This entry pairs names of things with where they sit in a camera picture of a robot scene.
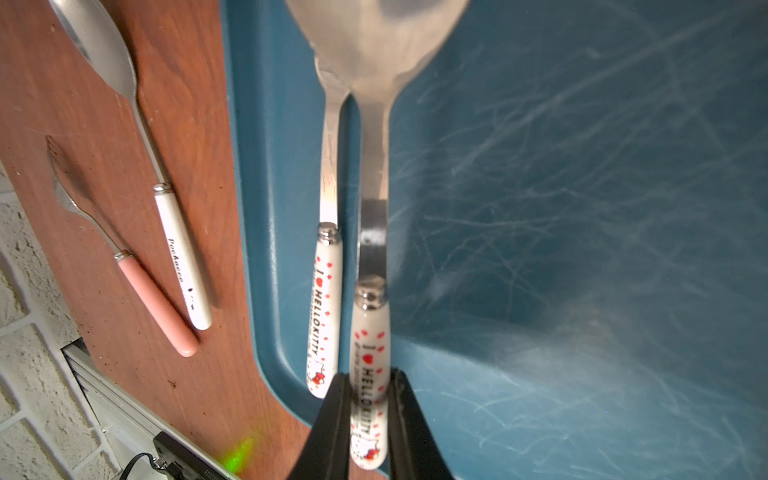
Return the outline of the fork with plain pink handle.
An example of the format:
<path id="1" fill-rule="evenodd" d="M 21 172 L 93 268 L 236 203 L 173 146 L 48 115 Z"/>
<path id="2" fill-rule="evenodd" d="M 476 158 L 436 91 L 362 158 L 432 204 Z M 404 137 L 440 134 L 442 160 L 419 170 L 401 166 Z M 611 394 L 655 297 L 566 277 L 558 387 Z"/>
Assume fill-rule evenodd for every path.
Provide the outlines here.
<path id="1" fill-rule="evenodd" d="M 103 215 L 87 193 L 88 189 L 65 168 L 64 152 L 54 139 L 46 135 L 45 140 L 59 204 L 64 210 L 88 220 L 102 235 L 116 265 L 176 352 L 185 358 L 196 354 L 199 341 L 195 334 L 132 252 L 124 247 L 122 239 L 114 234 L 111 226 L 103 226 Z"/>

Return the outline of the fork with Hello Kitty handle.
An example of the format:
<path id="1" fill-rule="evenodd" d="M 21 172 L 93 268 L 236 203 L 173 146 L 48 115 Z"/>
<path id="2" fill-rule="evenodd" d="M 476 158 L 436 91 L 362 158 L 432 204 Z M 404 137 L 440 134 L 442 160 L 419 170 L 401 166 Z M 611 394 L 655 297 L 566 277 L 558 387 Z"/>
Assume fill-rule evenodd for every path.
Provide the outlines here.
<path id="1" fill-rule="evenodd" d="M 315 58 L 315 68 L 325 94 L 325 110 L 306 385 L 313 396 L 323 399 L 338 372 L 339 361 L 343 240 L 338 216 L 338 133 L 341 110 L 350 90 L 320 57 Z"/>

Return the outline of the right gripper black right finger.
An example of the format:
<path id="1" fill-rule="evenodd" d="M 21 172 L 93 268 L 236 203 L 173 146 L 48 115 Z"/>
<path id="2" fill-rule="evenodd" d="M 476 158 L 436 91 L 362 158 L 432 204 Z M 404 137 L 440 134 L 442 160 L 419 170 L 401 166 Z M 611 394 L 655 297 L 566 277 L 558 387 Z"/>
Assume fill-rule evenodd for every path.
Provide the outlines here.
<path id="1" fill-rule="evenodd" d="M 389 469 L 393 480 L 453 480 L 407 375 L 391 370 L 387 392 Z"/>

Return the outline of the spoon with Hello Kitty handle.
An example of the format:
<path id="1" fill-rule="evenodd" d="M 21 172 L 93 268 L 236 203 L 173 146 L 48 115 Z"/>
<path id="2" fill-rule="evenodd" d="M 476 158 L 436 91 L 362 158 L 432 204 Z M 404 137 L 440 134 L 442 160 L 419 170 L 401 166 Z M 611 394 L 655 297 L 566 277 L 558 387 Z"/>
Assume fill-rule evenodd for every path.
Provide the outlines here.
<path id="1" fill-rule="evenodd" d="M 402 90 L 445 43 L 464 1 L 291 1 L 319 56 L 350 88 L 361 123 L 357 281 L 351 318 L 350 456 L 365 470 L 389 451 L 391 367 L 387 292 L 389 125 Z"/>

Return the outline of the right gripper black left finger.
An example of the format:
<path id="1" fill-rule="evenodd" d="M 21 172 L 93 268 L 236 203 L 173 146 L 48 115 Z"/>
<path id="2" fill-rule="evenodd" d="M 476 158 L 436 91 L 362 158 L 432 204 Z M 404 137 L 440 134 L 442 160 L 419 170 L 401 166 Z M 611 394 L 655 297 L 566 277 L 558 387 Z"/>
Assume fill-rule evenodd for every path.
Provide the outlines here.
<path id="1" fill-rule="evenodd" d="M 348 479 L 351 400 L 349 375 L 337 373 L 288 480 Z"/>

